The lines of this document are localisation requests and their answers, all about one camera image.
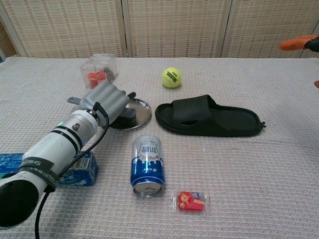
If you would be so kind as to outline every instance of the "table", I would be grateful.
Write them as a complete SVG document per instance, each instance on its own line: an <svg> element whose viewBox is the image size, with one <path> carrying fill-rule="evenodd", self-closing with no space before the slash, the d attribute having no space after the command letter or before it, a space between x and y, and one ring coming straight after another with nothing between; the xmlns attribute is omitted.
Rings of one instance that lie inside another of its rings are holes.
<svg viewBox="0 0 319 239"><path fill-rule="evenodd" d="M74 111L66 99L88 92L84 60L0 64L1 153L27 151ZM161 85L170 66L183 75L177 89ZM137 92L153 114L159 104L209 94L220 105L253 110L268 127L255 137L184 136L153 115L141 128L110 129L94 149L96 184L50 195L42 239L319 238L319 59L120 58L118 68L114 84ZM167 185L160 198L138 198L130 186L131 145L142 134L162 140ZM211 210L172 213L170 192L182 189L209 193ZM34 220L35 213L0 238L34 238Z"/></svg>

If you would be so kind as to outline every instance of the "blue packaging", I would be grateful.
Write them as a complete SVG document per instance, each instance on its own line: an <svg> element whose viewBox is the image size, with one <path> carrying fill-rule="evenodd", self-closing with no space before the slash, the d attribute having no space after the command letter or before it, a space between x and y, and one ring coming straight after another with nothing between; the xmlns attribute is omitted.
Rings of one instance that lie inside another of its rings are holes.
<svg viewBox="0 0 319 239"><path fill-rule="evenodd" d="M142 197L162 193L165 184L160 139L153 135L137 137L132 145L131 185Z"/></svg>
<svg viewBox="0 0 319 239"><path fill-rule="evenodd" d="M23 153L0 154L0 179L17 172ZM92 152L85 154L60 178L59 185L93 186L99 167Z"/></svg>

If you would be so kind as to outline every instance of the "tennis ball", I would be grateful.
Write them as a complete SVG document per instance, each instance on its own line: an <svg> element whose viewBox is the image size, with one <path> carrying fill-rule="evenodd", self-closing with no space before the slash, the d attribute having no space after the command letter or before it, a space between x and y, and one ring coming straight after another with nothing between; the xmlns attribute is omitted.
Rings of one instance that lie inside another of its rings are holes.
<svg viewBox="0 0 319 239"><path fill-rule="evenodd" d="M176 68L169 67L163 71L161 81L166 87L174 88L181 82L181 73Z"/></svg>

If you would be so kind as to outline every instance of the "blue package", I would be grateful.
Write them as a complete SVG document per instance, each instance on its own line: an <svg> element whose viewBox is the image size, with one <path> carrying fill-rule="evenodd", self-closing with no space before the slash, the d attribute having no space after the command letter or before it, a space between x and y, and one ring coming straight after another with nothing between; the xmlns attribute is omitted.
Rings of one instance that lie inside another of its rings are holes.
<svg viewBox="0 0 319 239"><path fill-rule="evenodd" d="M17 172L23 153L0 154L0 179ZM61 177L59 185L93 186L99 167L92 152L86 153Z"/></svg>

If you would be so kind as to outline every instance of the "black wire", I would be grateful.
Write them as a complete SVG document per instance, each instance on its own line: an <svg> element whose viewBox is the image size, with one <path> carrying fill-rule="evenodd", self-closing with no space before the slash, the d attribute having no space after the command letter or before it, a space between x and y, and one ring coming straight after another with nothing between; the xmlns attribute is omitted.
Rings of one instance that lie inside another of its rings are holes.
<svg viewBox="0 0 319 239"><path fill-rule="evenodd" d="M91 151L105 136L106 132L108 131L109 128L109 117L108 114L105 112L105 110L100 106L100 104L97 105L98 110L102 113L102 115L105 117L106 119L106 127L104 128L102 134L100 135L100 137L94 142L94 144L92 144L87 150L85 150L84 152L82 152L79 156L77 156L75 159L73 159L71 161L71 163L69 163L68 166L66 166L62 172L59 174L59 177L63 176L63 174L70 168L73 166L73 164L75 164L79 159L81 159L85 154L87 154L87 152ZM39 235L39 222L40 222L40 216L41 216L41 212L43 209L43 206L45 204L46 199L48 198L48 196L50 195L50 192L45 193L44 197L42 198L42 201L40 203L40 206L38 208L38 212L36 214L36 218L35 218L35 225L34 225L34 234L35 234L35 239L40 239L40 235Z"/></svg>

